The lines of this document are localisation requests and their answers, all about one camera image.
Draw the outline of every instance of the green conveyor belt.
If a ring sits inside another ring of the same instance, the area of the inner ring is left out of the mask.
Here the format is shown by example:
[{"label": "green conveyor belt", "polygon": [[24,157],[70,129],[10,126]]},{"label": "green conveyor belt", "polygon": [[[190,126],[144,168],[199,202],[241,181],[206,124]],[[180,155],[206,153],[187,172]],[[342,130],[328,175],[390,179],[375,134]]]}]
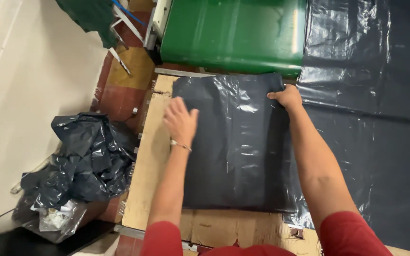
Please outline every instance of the green conveyor belt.
[{"label": "green conveyor belt", "polygon": [[164,62],[296,77],[306,0],[174,0],[161,46]]}]

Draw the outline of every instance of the red tile floor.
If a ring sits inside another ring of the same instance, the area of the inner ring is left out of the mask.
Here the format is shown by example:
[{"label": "red tile floor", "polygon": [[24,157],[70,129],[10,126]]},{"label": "red tile floor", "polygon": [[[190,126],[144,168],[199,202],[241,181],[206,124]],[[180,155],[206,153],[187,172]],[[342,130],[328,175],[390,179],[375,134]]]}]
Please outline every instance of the red tile floor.
[{"label": "red tile floor", "polygon": [[[147,11],[135,11],[133,14],[141,21],[146,23],[148,23],[151,15],[151,13]],[[128,18],[132,20],[134,26],[139,30],[139,32],[144,35],[144,30],[146,28],[135,22],[131,17],[128,16]],[[143,47],[140,40],[135,37],[133,32],[131,32],[124,23],[119,23],[115,29],[129,47]],[[125,64],[131,70],[129,63],[125,62]],[[98,86],[95,91],[96,99],[92,103],[91,110],[106,113],[113,121],[124,121],[134,131],[134,133],[140,133],[143,130],[143,117],[146,112],[144,108],[148,107],[147,105],[145,106],[146,99],[151,98],[151,84],[153,80],[156,80],[157,76],[154,72],[144,72],[146,73],[146,76],[150,76],[150,78],[147,77],[145,79],[148,81],[146,85],[138,84],[136,88],[128,87],[128,84],[109,82],[109,76],[111,76],[111,71],[113,68],[112,65],[116,65],[114,67],[116,69],[120,68],[120,66],[118,66],[119,64],[116,61],[113,61],[113,56],[109,53],[103,63]],[[185,67],[171,63],[164,63],[160,67],[189,72],[197,72],[198,70],[195,67]],[[138,112],[133,118],[129,119],[134,108],[138,108]],[[125,201],[126,197],[127,194],[120,198],[112,199],[105,213],[100,216],[100,219],[115,223],[120,222],[122,217],[121,212],[123,210],[120,209],[123,208],[121,206],[121,202]],[[121,236],[115,256],[138,256],[140,254],[141,246],[142,240],[128,236]]]}]

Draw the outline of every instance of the bracelet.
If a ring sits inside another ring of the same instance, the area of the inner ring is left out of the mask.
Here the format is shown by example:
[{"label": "bracelet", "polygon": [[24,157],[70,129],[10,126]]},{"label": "bracelet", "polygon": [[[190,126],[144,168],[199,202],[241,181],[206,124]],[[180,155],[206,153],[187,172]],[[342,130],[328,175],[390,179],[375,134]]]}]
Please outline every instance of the bracelet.
[{"label": "bracelet", "polygon": [[182,148],[185,148],[185,149],[187,149],[187,150],[189,150],[189,152],[192,152],[192,149],[190,148],[190,147],[188,147],[188,146],[186,146],[186,145],[184,145],[184,144],[179,144],[178,142],[176,142],[176,141],[174,141],[174,140],[172,140],[171,142],[170,142],[170,145],[172,145],[172,146],[180,146],[180,147],[182,147]]}]

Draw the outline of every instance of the wooden table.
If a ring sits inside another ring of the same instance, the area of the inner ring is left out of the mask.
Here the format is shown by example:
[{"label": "wooden table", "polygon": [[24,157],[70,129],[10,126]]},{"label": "wooden table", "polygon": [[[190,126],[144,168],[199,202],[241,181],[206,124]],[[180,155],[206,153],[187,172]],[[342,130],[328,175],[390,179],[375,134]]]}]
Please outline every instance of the wooden table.
[{"label": "wooden table", "polygon": [[[164,75],[157,78],[122,219],[126,227],[146,229],[151,198],[170,152],[170,137],[162,125],[162,117],[176,79]],[[208,247],[231,246],[238,239],[241,247],[271,244],[296,255],[319,256],[321,253],[314,230],[304,229],[303,239],[296,238],[290,234],[291,228],[282,222],[281,214],[183,210],[180,230],[182,240]],[[410,256],[410,251],[388,248],[395,256]]]}]

